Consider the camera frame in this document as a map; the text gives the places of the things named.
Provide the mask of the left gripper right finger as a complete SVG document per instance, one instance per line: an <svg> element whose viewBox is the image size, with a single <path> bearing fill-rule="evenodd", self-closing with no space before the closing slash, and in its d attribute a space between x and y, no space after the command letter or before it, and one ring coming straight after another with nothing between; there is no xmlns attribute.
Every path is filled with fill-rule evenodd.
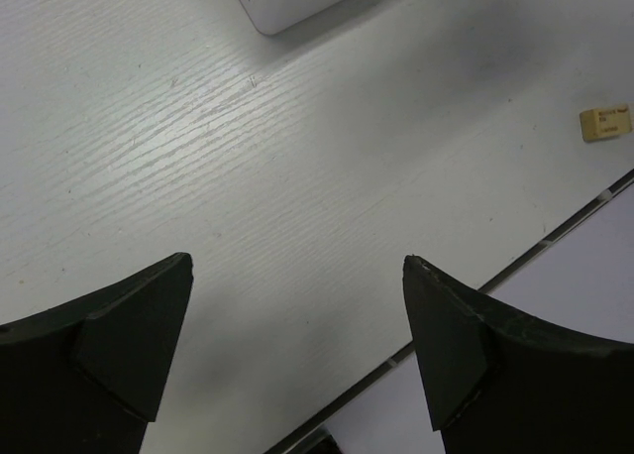
<svg viewBox="0 0 634 454"><path fill-rule="evenodd" d="M540 319L424 259L403 292L430 414L449 453L629 453L633 347Z"/></svg>

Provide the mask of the grey white eraser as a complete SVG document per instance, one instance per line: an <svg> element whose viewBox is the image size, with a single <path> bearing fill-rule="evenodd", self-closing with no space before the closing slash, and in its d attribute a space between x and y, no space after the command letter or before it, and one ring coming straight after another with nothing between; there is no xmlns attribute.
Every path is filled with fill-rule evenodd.
<svg viewBox="0 0 634 454"><path fill-rule="evenodd" d="M633 132L630 105L599 107L580 113L581 136L586 143L609 140Z"/></svg>

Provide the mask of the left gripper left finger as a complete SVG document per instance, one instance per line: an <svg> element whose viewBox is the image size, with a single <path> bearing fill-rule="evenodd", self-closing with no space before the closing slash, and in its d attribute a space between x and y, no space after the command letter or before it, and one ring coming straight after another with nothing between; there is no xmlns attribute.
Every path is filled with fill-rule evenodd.
<svg viewBox="0 0 634 454"><path fill-rule="evenodd" d="M156 421L193 285L175 253L1 327L4 453L137 453Z"/></svg>

